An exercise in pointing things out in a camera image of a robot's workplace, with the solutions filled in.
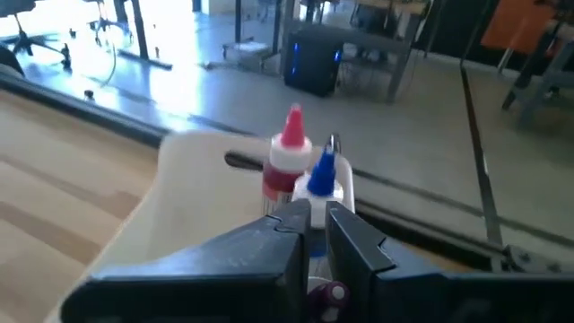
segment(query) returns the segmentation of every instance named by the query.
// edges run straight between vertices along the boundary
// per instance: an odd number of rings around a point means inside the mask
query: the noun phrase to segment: blue bottle cap
[[[328,146],[311,172],[307,190],[314,196],[331,196],[335,190],[335,153]]]

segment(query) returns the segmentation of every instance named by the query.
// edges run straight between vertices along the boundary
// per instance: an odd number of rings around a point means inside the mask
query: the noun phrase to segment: office chair
[[[124,32],[124,35],[128,35],[130,42],[134,40],[133,33],[129,30],[127,25],[126,9],[124,8],[125,0],[114,0],[114,6],[116,7],[116,16],[118,22],[113,22],[108,19],[106,14],[106,8],[104,6],[103,0],[82,0],[85,3],[96,3],[98,5],[98,13],[100,18],[94,22],[88,22],[90,29],[96,33],[95,41],[98,46],[101,46],[100,31],[106,31],[108,27],[115,26]],[[70,31],[70,35],[75,37],[75,32]]]
[[[9,39],[6,42],[13,42],[14,48],[13,53],[16,54],[20,51],[25,50],[29,56],[33,56],[34,53],[32,52],[32,45],[40,46],[46,49],[53,50],[58,52],[64,56],[62,60],[62,65],[64,69],[69,69],[72,61],[70,59],[70,48],[68,48],[67,44],[64,44],[64,48],[61,50],[52,48],[46,44],[46,37],[45,36],[28,36],[22,25],[20,24],[20,20],[18,19],[18,13],[24,13],[31,11],[36,7],[35,0],[19,0],[19,1],[2,1],[0,3],[0,18],[14,16],[16,22],[18,23],[18,36],[12,39]]]

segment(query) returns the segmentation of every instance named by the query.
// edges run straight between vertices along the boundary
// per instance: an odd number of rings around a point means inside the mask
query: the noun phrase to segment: red cap
[[[305,144],[303,113],[297,104],[291,106],[285,128],[281,133],[281,144],[285,147],[302,147]]]

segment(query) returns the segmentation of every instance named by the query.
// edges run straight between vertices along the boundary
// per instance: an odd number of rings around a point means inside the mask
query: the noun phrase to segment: small bottle
[[[312,148],[301,109],[294,105],[283,131],[271,139],[269,158],[263,165],[263,216],[291,202],[295,181],[311,163]]]
[[[342,203],[343,196],[343,187],[335,180],[335,153],[328,145],[311,174],[306,173],[297,179],[292,198],[293,201],[307,198],[311,203],[310,255],[313,258],[326,254],[326,203]]]

